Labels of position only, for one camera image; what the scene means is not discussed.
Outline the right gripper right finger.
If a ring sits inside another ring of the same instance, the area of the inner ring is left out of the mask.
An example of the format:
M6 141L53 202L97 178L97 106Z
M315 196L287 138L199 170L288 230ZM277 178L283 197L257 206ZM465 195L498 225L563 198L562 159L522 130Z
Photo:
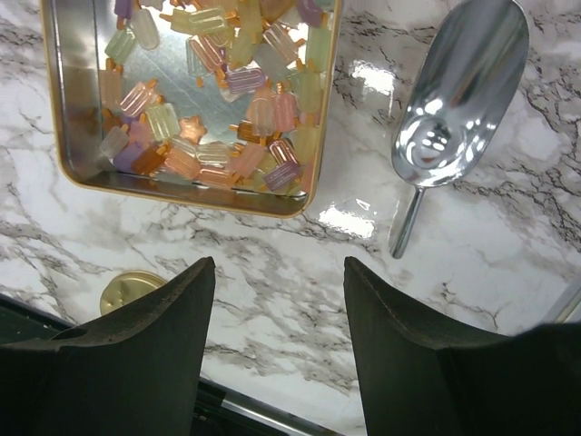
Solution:
M447 317L344 263L344 297L370 435L577 435L580 327L503 336Z

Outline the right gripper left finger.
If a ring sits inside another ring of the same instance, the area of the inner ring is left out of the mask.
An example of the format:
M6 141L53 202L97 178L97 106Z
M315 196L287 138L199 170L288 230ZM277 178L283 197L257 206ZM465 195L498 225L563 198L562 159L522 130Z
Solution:
M3 344L2 434L189 434L214 291L201 258L98 319Z

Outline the gold round jar lid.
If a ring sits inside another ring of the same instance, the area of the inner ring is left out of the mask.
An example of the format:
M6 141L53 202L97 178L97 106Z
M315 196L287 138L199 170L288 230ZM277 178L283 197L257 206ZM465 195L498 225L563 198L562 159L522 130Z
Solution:
M151 272L130 271L114 277L104 288L100 301L100 314L106 315L157 290L166 281Z

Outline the gold tin with popsicle candies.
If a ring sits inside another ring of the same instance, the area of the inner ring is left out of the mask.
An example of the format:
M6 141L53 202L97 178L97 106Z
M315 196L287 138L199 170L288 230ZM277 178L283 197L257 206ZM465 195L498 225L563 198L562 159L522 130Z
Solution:
M276 218L311 203L342 2L40 7L71 182Z

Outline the metal scoop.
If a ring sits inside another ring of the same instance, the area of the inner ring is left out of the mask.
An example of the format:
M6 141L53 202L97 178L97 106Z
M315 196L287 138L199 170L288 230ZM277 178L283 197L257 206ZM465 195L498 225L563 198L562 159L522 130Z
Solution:
M391 148L414 194L390 248L403 256L425 192L466 176L490 144L516 93L529 47L515 1L464 1L437 31Z

